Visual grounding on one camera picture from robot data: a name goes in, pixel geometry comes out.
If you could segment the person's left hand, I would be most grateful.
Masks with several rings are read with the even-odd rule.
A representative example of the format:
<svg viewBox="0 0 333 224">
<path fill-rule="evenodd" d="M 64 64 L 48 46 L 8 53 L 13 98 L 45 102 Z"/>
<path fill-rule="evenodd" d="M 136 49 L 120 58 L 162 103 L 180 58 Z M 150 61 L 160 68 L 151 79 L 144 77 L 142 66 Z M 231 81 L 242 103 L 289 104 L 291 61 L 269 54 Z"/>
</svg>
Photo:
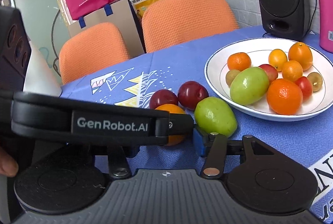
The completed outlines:
<svg viewBox="0 0 333 224">
<path fill-rule="evenodd" d="M 14 177 L 18 172 L 17 162 L 2 148 L 0 148 L 0 173 L 7 177 Z"/>
</svg>

